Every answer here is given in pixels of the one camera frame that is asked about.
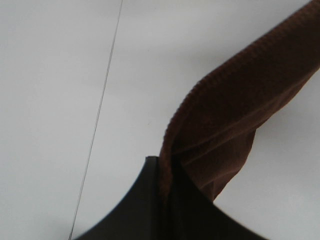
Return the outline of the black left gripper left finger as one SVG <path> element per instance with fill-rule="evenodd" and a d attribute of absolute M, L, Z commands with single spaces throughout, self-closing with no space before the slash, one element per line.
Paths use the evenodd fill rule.
<path fill-rule="evenodd" d="M 158 191 L 158 157 L 148 156 L 121 201 L 78 240 L 160 240 L 161 203 Z"/>

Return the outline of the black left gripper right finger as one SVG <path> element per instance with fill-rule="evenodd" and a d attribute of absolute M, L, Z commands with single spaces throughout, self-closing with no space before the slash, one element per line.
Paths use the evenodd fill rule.
<path fill-rule="evenodd" d="M 231 192 L 209 200 L 180 162 L 172 164 L 172 235 L 180 240 L 317 240 L 320 188 L 276 184 L 267 175 L 231 181 Z"/>

